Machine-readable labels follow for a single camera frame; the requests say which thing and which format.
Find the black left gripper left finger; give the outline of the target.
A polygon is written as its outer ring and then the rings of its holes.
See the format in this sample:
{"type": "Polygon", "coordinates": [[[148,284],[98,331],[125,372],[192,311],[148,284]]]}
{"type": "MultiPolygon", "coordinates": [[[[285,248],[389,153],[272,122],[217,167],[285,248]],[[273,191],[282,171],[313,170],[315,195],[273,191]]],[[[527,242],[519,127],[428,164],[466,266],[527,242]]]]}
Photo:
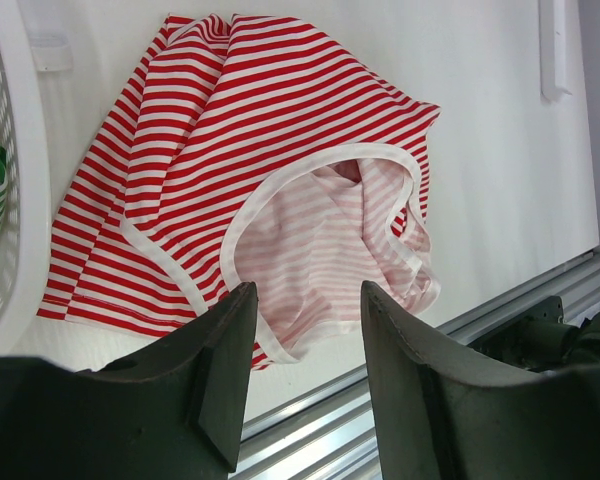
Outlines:
{"type": "Polygon", "coordinates": [[[225,479],[236,470],[257,289],[98,371],[0,357],[0,479],[225,479]]]}

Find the red white striped tank top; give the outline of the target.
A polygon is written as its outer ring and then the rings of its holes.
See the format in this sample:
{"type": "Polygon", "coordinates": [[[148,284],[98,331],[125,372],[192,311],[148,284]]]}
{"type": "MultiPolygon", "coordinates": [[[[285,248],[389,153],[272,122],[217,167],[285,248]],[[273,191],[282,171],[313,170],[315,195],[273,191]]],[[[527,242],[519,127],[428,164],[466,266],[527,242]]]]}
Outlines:
{"type": "Polygon", "coordinates": [[[252,365],[357,330],[360,288],[412,313],[438,106],[288,17],[168,17],[52,226],[40,317],[162,337],[252,282],[252,365]]]}

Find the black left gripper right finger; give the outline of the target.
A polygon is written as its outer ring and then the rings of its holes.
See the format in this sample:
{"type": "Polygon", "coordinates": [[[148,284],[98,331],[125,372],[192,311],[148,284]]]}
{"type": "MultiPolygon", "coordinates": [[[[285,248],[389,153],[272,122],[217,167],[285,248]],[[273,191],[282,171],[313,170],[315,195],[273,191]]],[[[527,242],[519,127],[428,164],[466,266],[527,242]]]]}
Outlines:
{"type": "Polygon", "coordinates": [[[600,366],[520,369],[361,287],[366,369],[386,479],[600,479],[600,366]]]}

